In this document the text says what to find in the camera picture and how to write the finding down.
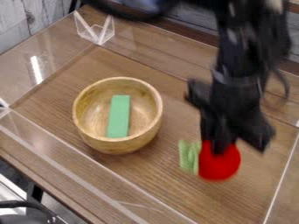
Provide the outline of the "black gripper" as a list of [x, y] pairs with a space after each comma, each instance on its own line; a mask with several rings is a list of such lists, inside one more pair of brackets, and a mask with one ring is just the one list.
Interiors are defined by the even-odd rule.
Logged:
[[211, 152], [220, 155], [242, 139], [263, 153], [276, 130], [262, 112], [260, 101], [267, 77], [232, 77], [212, 74], [207, 84], [187, 80], [186, 101], [200, 111], [200, 137], [211, 141]]

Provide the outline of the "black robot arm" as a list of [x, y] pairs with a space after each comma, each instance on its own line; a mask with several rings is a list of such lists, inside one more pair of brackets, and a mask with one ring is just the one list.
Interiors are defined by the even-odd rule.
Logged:
[[278, 76], [284, 90], [290, 82], [278, 71], [291, 50], [287, 0], [84, 0], [96, 10], [134, 22], [164, 17], [180, 2], [199, 5], [216, 20], [219, 50], [211, 83], [187, 80], [186, 100], [200, 111], [200, 139], [215, 155], [238, 141], [263, 152], [276, 130], [262, 113], [268, 79]]

